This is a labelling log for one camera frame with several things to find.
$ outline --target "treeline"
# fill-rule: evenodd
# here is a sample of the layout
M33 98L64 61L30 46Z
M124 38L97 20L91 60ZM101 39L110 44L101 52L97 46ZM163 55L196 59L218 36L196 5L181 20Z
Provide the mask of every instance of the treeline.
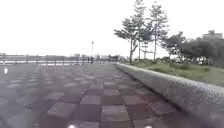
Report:
M208 64L224 67L224 40L218 38L188 39L179 32L168 37L168 17L162 6L154 2L147 8L143 0L136 0L134 3L135 13L122 21L123 28L115 29L115 35L127 40L130 43L129 61L132 63L133 53L138 49L140 52L151 53L146 50L149 43L154 43L154 59L156 59L156 47L159 45L165 48L169 56L175 57L181 63Z

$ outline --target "person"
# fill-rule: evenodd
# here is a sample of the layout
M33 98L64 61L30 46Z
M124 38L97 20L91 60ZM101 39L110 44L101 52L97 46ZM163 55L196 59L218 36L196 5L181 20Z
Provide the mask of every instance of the person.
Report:
M8 74L8 68L7 67L4 68L4 73L5 73L5 75Z

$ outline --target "light pole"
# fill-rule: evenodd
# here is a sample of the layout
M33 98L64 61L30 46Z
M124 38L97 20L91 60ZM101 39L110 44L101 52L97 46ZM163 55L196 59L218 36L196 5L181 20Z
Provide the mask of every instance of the light pole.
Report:
M93 41L92 41L92 52L91 52L91 63L93 63Z

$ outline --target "paved plaza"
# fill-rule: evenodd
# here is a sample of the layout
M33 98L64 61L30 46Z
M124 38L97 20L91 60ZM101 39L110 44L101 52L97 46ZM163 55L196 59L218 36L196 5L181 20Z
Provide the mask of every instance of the paved plaza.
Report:
M205 128L112 64L3 68L0 128Z

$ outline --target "grass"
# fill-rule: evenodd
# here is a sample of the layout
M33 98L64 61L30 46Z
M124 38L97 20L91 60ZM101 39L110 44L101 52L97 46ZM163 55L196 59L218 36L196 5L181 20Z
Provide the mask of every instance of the grass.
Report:
M134 62L134 66L197 81L224 86L224 69L200 65L180 65L151 62Z

